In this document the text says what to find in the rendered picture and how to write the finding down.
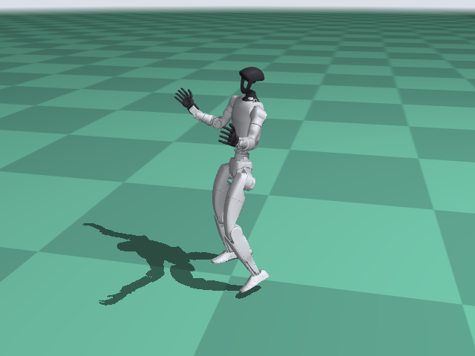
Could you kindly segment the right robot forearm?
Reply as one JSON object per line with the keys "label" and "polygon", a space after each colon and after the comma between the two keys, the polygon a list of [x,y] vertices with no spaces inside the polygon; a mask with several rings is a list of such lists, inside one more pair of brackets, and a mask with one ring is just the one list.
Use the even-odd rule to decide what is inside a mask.
{"label": "right robot forearm", "polygon": [[199,111],[198,109],[196,109],[194,105],[192,105],[189,108],[189,111],[193,114],[195,119],[201,120],[201,122],[206,123],[208,126],[212,125],[213,120],[218,117],[218,116],[208,115],[207,113],[203,113],[202,111]]}

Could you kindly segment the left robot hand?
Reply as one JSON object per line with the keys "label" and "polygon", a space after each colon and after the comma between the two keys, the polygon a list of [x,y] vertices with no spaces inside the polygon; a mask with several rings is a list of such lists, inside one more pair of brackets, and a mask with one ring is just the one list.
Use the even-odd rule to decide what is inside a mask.
{"label": "left robot hand", "polygon": [[225,132],[225,131],[220,131],[221,133],[223,133],[223,134],[225,134],[225,135],[228,135],[229,137],[219,135],[219,137],[228,140],[228,142],[225,142],[225,141],[222,141],[222,140],[218,140],[218,142],[222,142],[223,144],[227,144],[227,145],[231,145],[231,146],[235,147],[236,144],[238,144],[238,142],[239,142],[239,137],[238,137],[238,136],[236,135],[236,133],[235,133],[236,130],[235,130],[234,125],[231,124],[231,123],[229,123],[229,126],[230,126],[232,129],[227,128],[227,127],[225,127],[225,126],[223,126],[223,128],[226,129],[226,130],[228,130],[230,133],[227,133],[227,132]]}

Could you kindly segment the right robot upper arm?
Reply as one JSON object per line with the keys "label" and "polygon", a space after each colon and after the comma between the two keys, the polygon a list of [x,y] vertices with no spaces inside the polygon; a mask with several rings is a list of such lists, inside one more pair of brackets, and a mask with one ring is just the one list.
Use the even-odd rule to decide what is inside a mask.
{"label": "right robot upper arm", "polygon": [[223,126],[226,126],[229,123],[229,121],[232,118],[233,104],[234,104],[234,101],[237,97],[238,96],[234,95],[230,98],[229,103],[228,103],[228,105],[226,106],[226,109],[223,112],[223,117],[219,116],[219,117],[217,117],[216,119],[213,120],[212,124],[215,128],[221,129],[221,128],[223,128]]}

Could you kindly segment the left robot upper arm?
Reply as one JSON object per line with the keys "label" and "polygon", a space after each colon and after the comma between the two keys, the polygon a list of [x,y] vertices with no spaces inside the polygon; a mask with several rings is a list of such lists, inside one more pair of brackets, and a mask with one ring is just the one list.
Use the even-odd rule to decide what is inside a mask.
{"label": "left robot upper arm", "polygon": [[261,107],[255,105],[250,113],[251,122],[249,125],[248,136],[243,138],[254,139],[256,141],[266,117],[267,113]]}

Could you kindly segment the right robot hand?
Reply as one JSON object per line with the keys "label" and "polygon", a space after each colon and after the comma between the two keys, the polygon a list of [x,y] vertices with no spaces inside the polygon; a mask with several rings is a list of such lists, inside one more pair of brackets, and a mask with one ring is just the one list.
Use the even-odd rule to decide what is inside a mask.
{"label": "right robot hand", "polygon": [[[176,96],[174,96],[175,99],[177,99],[180,103],[182,103],[182,105],[184,107],[186,107],[189,111],[189,108],[194,105],[196,107],[196,109],[199,110],[198,106],[196,106],[196,104],[194,103],[194,100],[193,100],[193,96],[192,96],[192,92],[188,89],[188,92],[190,94],[190,96],[187,94],[187,92],[181,88],[181,90],[185,93],[185,95],[180,91],[180,90],[177,90],[178,92],[180,92],[182,94],[182,96],[185,98],[183,98],[180,94],[176,93],[183,101],[181,101],[180,99],[178,99]],[[190,111],[189,111],[190,112]],[[191,112],[190,112],[191,113]],[[192,114],[192,113],[191,113]],[[193,115],[193,114],[192,114]]]}

